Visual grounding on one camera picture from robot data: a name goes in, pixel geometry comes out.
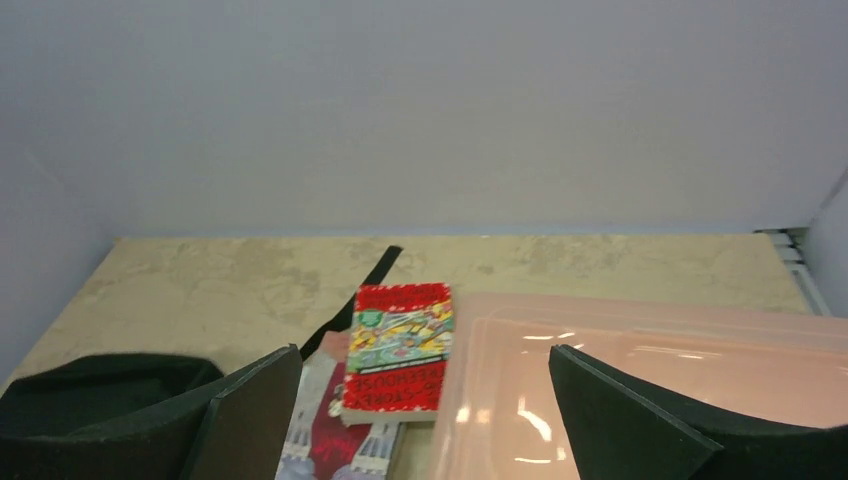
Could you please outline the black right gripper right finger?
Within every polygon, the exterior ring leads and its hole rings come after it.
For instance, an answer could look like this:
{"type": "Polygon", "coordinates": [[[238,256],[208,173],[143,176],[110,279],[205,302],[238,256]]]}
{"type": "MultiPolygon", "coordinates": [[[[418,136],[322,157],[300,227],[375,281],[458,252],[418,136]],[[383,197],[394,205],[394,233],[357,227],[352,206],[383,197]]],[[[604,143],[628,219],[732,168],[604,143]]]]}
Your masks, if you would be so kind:
{"type": "Polygon", "coordinates": [[[583,479],[844,479],[847,428],[744,415],[625,373],[569,345],[549,372],[583,479]]]}

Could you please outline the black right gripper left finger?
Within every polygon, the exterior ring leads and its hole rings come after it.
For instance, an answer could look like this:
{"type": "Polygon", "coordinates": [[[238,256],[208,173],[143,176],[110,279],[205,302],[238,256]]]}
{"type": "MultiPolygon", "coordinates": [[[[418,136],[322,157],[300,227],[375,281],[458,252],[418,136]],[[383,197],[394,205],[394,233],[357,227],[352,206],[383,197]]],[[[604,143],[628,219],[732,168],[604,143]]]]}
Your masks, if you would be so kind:
{"type": "Polygon", "coordinates": [[[302,371],[289,344],[228,375],[210,398],[182,479],[273,479],[302,371]]]}

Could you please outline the black student backpack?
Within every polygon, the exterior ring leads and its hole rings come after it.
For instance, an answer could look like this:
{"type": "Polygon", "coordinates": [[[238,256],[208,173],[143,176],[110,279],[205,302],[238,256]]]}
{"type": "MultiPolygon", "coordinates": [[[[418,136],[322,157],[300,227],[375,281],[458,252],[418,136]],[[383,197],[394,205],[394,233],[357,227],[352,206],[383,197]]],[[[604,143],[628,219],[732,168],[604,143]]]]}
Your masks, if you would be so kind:
{"type": "MultiPolygon", "coordinates": [[[[325,333],[351,325],[353,308],[345,304],[296,346],[302,366],[325,333]]],[[[1,398],[1,475],[182,479],[210,398],[232,373],[200,357],[131,352],[19,378],[1,398]]]]}

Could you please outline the red treehouse paperback book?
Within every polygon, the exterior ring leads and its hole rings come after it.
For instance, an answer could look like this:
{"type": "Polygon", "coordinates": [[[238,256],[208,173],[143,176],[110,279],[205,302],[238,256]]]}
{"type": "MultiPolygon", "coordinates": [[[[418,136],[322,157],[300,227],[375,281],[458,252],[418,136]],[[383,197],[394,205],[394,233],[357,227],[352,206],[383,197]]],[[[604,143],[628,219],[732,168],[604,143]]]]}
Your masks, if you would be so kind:
{"type": "Polygon", "coordinates": [[[342,422],[433,422],[455,329],[445,283],[360,287],[342,383],[342,422]]]}

